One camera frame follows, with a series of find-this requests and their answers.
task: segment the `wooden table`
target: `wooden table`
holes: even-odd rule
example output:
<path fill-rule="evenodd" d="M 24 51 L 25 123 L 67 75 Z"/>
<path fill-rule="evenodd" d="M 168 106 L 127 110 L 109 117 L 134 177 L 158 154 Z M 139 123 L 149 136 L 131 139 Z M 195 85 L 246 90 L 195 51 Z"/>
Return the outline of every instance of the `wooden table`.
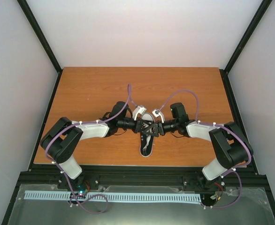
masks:
<path fill-rule="evenodd" d="M 96 120 L 111 111 L 117 101 L 126 101 L 127 84 L 132 98 L 151 112 L 179 89 L 194 91 L 200 100 L 199 120 L 225 123 L 232 121 L 229 104 L 218 68 L 206 67 L 66 67 L 50 110 L 44 134 L 60 117 L 70 120 Z M 182 102 L 190 119 L 195 118 L 196 100 L 182 92 L 162 110 L 172 118 L 169 105 Z M 205 166 L 214 157 L 210 142 L 196 138 L 174 138 L 170 133 L 154 139 L 153 153 L 139 154 L 140 138 L 128 130 L 121 136 L 92 138 L 79 142 L 74 156 L 83 165 L 167 165 Z M 39 147 L 34 163 L 49 163 Z"/>

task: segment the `black cable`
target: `black cable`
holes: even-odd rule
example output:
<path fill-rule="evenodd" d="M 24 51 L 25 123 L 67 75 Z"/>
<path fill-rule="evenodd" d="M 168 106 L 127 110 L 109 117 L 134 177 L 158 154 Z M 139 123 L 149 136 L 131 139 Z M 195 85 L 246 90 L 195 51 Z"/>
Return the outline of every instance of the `black cable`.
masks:
<path fill-rule="evenodd" d="M 180 137 L 178 137 L 178 136 L 174 135 L 172 132 L 171 132 L 171 135 L 173 135 L 173 136 L 174 136 L 174 137 L 176 137 L 176 138 L 181 138 L 181 137 L 184 137 L 183 135 L 182 135 L 182 136 L 180 136 Z"/>
<path fill-rule="evenodd" d="M 127 131 L 127 130 L 125 130 L 125 131 L 124 131 L 123 133 L 121 133 L 121 134 L 114 135 L 114 136 L 120 136 L 120 135 L 124 134 L 126 131 Z"/>
<path fill-rule="evenodd" d="M 131 109 L 130 109 L 130 108 L 128 108 L 128 111 L 129 111 L 129 113 L 130 113 L 130 118 L 132 118 L 132 117 L 133 117 L 133 114 L 132 114 Z"/>

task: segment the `purple cable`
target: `purple cable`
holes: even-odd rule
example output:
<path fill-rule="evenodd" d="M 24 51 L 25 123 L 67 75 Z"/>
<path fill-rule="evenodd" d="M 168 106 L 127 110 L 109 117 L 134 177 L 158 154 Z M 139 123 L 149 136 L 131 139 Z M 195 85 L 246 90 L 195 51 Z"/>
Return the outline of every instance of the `purple cable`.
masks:
<path fill-rule="evenodd" d="M 120 113 L 125 109 L 126 105 L 128 104 L 128 101 L 129 101 L 130 98 L 131 98 L 131 97 L 130 97 L 130 96 L 131 96 L 131 84 L 130 84 L 130 83 L 127 85 L 127 93 L 128 93 L 128 98 L 127 98 L 126 103 L 124 104 L 123 108 L 122 108 L 115 116 L 112 116 L 112 117 L 110 117 L 110 118 L 108 118 L 107 120 L 104 120 L 104 121 L 99 120 L 98 123 L 106 123 L 106 122 L 108 122 L 108 121 L 110 121 L 110 120 L 113 120 L 113 119 L 116 118 L 118 115 L 120 115 Z M 82 122 L 81 124 L 85 125 L 85 124 L 95 124 L 95 123 L 97 123 L 97 122 L 96 122 L 96 121 L 87 121 L 87 122 Z M 56 139 L 57 139 L 60 135 L 62 135 L 63 133 L 65 133 L 67 130 L 69 130 L 69 129 L 75 127 L 75 126 L 78 126 L 78 125 L 80 125 L 80 123 L 74 123 L 74 124 L 72 124 L 72 125 L 70 125 L 70 126 L 64 128 L 61 132 L 59 132 L 59 133 L 50 141 L 50 143 L 47 145 L 47 147 L 46 147 L 46 149 L 45 149 L 45 157 L 48 158 L 48 159 L 50 159 L 52 162 L 55 162 L 54 159 L 52 159 L 51 157 L 48 156 L 48 151 L 49 151 L 51 145 L 56 141 Z M 55 165 L 60 169 L 60 171 L 63 172 L 63 169 L 58 165 L 58 163 L 55 162 Z M 106 196 L 105 196 L 105 195 L 102 195 L 102 194 L 93 195 L 92 197 L 90 197 L 90 198 L 88 198 L 87 200 L 85 200 L 84 203 L 87 202 L 88 200 L 90 200 L 90 199 L 96 197 L 96 196 L 102 196 L 102 197 L 106 200 L 106 202 L 107 202 L 106 207 L 105 207 L 104 210 L 102 210 L 102 211 L 100 211 L 100 212 L 92 212 L 92 211 L 89 211 L 89 210 L 87 210 L 86 208 L 84 208 L 84 207 L 82 206 L 83 203 L 80 203 L 80 202 L 78 201 L 78 199 L 77 199 L 77 197 L 76 197 L 76 195 L 75 195 L 75 193 L 74 193 L 74 191 L 73 191 L 72 185 L 71 185 L 71 183 L 70 183 L 70 181 L 69 181 L 69 177 L 67 176 L 67 174 L 66 174 L 65 172 L 64 172 L 63 174 L 64 174 L 64 176 L 65 176 L 66 179 L 67 179 L 67 183 L 68 183 L 69 188 L 70 188 L 70 190 L 71 190 L 71 192 L 72 192 L 72 195 L 74 196 L 74 199 L 76 200 L 76 202 L 78 203 L 78 205 L 79 205 L 82 209 L 84 209 L 85 211 L 87 211 L 88 213 L 91 213 L 91 214 L 100 214 L 100 213 L 104 212 L 104 211 L 107 209 L 107 207 L 108 207 L 108 200 L 107 200 Z"/>
<path fill-rule="evenodd" d="M 178 90 L 178 91 L 174 92 L 170 97 L 167 98 L 167 100 L 165 101 L 165 103 L 161 106 L 161 108 L 160 108 L 158 111 L 161 111 L 161 110 L 163 109 L 163 107 L 165 107 L 166 103 L 167 103 L 175 94 L 177 94 L 177 93 L 179 93 L 179 92 L 182 92 L 182 91 L 189 92 L 189 93 L 191 93 L 191 94 L 195 97 L 195 99 L 196 99 L 196 101 L 197 101 L 197 109 L 196 109 L 195 120 L 197 121 L 197 120 L 198 120 L 199 105 L 200 105 L 199 99 L 198 99 L 197 95 L 196 95 L 193 91 L 188 90 L 188 89 L 181 89 L 181 90 Z"/>
<path fill-rule="evenodd" d="M 219 124 L 210 124 L 210 123 L 203 123 L 203 122 L 200 122 L 199 124 L 202 124 L 202 125 L 209 125 L 209 126 L 215 126 L 215 127 L 218 127 L 218 128 L 222 128 L 223 130 L 226 130 L 228 133 L 230 133 L 232 136 L 234 136 L 234 138 L 237 139 L 238 142 L 240 142 L 240 144 L 243 146 L 243 148 L 245 149 L 245 151 L 247 152 L 247 156 L 248 156 L 248 161 L 243 163 L 243 164 L 240 164 L 240 165 L 236 165 L 234 166 L 233 168 L 238 168 L 238 167 L 244 167 L 248 164 L 251 163 L 251 160 L 252 160 L 252 157 L 251 157 L 251 153 L 247 147 L 247 145 L 245 145 L 245 143 L 241 140 L 241 138 L 239 138 L 235 133 L 233 133 L 231 130 L 229 130 L 228 128 L 222 126 L 222 125 L 219 125 Z M 227 170 L 225 171 L 222 176 L 225 177 L 227 174 L 229 174 L 231 172 L 231 170 Z"/>
<path fill-rule="evenodd" d="M 137 105 L 137 104 L 132 100 L 132 98 L 131 98 L 131 90 L 130 90 L 130 93 L 129 93 L 129 91 L 128 91 L 128 89 L 127 89 L 127 93 L 128 93 L 130 102 L 134 105 L 134 107 L 137 107 L 138 105 Z"/>
<path fill-rule="evenodd" d="M 224 205 L 224 206 L 219 206 L 219 207 L 214 207 L 213 206 L 212 209 L 220 210 L 220 209 L 224 209 L 224 208 L 227 208 L 229 206 L 232 206 L 232 205 L 236 204 L 240 200 L 240 198 L 242 196 L 242 181 L 241 181 L 241 178 L 240 178 L 239 174 L 236 171 L 233 171 L 233 170 L 231 170 L 229 173 L 235 173 L 236 174 L 236 176 L 237 176 L 237 178 L 239 180 L 239 183 L 240 183 L 240 193 L 239 193 L 238 197 L 236 198 L 236 200 L 234 200 L 232 203 L 230 203 L 228 205 Z"/>

